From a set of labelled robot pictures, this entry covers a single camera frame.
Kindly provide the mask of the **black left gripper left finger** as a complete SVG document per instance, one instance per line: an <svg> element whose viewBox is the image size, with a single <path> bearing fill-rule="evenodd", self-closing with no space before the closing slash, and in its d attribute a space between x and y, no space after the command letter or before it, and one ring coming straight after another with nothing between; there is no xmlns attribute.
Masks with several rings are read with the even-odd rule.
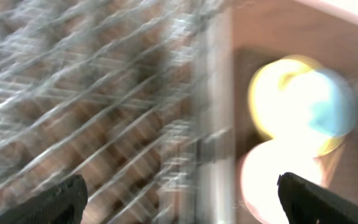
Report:
<svg viewBox="0 0 358 224"><path fill-rule="evenodd" d="M80 224L88 203L82 175L72 175L0 215L0 224Z"/></svg>

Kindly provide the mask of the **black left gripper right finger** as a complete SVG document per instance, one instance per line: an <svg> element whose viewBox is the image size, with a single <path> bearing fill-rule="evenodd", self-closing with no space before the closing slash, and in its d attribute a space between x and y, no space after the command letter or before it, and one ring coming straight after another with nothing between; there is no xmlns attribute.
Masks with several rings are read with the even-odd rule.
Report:
<svg viewBox="0 0 358 224"><path fill-rule="evenodd" d="M292 172L279 176L278 197L289 224L358 224L358 206Z"/></svg>

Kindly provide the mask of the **white pink-rimmed bowl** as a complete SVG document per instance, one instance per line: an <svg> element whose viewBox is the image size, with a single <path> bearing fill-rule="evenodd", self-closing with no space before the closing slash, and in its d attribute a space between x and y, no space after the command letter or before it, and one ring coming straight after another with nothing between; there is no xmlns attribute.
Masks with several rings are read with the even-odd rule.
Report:
<svg viewBox="0 0 358 224"><path fill-rule="evenodd" d="M269 140L253 147L242 159L239 166L242 199L259 222L288 223L277 185L279 176L286 172L326 186L321 163L294 144Z"/></svg>

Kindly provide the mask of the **light blue bowl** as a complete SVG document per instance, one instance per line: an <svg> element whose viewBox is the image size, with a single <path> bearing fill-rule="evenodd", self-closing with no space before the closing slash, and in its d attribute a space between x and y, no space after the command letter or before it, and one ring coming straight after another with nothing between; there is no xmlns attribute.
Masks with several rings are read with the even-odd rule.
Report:
<svg viewBox="0 0 358 224"><path fill-rule="evenodd" d="M297 129L342 137L357 122L354 94L345 79L327 68L292 78L285 88L287 115Z"/></svg>

